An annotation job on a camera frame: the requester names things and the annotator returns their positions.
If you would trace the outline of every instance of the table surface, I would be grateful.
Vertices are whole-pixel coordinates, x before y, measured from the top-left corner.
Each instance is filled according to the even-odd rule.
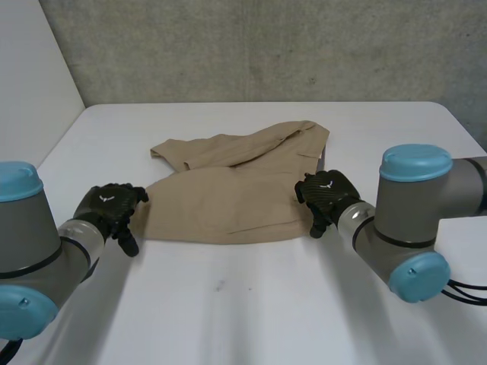
[[[148,186],[172,173],[149,149],[168,138],[247,135],[309,119],[331,132],[326,168],[375,203],[382,153],[429,143],[484,155],[435,103],[190,103],[86,109],[39,169],[56,223],[94,185]],[[485,218],[441,222],[453,277],[487,284]],[[94,276],[12,364],[485,364],[487,309],[444,296],[408,304],[335,230],[321,240],[213,246],[112,241]]]

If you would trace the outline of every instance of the concrete wall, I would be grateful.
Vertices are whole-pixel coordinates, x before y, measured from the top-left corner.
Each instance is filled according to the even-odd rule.
[[[40,2],[87,106],[433,100],[487,148],[486,0]]]

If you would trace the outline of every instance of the robotic hand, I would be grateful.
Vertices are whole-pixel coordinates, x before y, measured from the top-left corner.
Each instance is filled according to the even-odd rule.
[[[307,173],[304,181],[294,187],[298,201],[313,213],[310,236],[321,238],[326,228],[338,224],[338,219],[349,205],[361,202],[360,195],[352,183],[339,171],[318,171]]]
[[[335,170],[306,175],[294,189],[313,213],[310,235],[320,238],[334,224],[402,300],[415,303],[443,293],[487,306],[487,299],[460,289],[487,287],[451,280],[450,266],[434,250],[440,219],[487,215],[486,170],[487,157],[452,159],[436,146],[405,144],[383,155],[376,208]]]
[[[128,224],[147,201],[145,190],[130,184],[95,186],[56,229],[35,167],[0,163],[0,338],[11,341],[0,351],[1,365],[54,320],[109,237],[126,255],[138,254]]]
[[[74,219],[91,222],[105,240],[109,236],[118,240],[123,252],[134,257],[138,255],[138,246],[128,225],[135,206],[148,200],[143,188],[134,188],[131,184],[95,186],[81,200]]]

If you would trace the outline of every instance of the light blue cap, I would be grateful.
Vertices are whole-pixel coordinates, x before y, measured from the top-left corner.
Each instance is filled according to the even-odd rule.
[[[34,166],[27,162],[0,162],[0,203],[29,198],[43,189]]]
[[[17,341],[37,336],[58,314],[58,307],[29,287],[0,285],[0,338]]]
[[[443,148],[431,144],[401,144],[382,156],[380,175],[387,180],[413,183],[443,176],[454,162]]]
[[[389,289],[408,303],[428,300],[441,293],[450,280],[450,266],[437,252],[407,259],[389,277]]]

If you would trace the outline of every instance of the beige jacket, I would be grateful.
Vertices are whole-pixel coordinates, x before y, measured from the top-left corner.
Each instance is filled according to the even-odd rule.
[[[151,149],[177,173],[148,187],[131,228],[151,240],[259,243],[308,232],[309,210],[294,184],[315,173],[329,132],[284,122],[248,136],[167,140]]]

